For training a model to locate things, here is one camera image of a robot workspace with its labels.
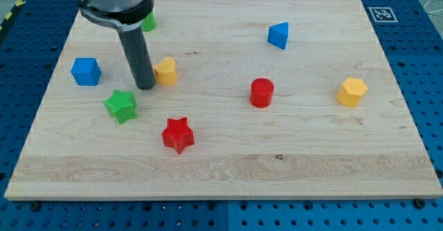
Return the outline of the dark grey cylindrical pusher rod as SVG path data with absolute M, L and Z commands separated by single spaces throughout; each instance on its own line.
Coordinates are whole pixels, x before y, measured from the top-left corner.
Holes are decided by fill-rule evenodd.
M 121 32 L 119 37 L 137 88 L 151 89 L 156 78 L 141 27 Z

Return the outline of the green block behind arm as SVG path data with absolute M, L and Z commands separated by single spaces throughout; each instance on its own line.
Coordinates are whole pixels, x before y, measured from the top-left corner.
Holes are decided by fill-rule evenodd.
M 143 32 L 149 32 L 156 28 L 154 12 L 149 13 L 148 16 L 144 18 L 141 28 Z

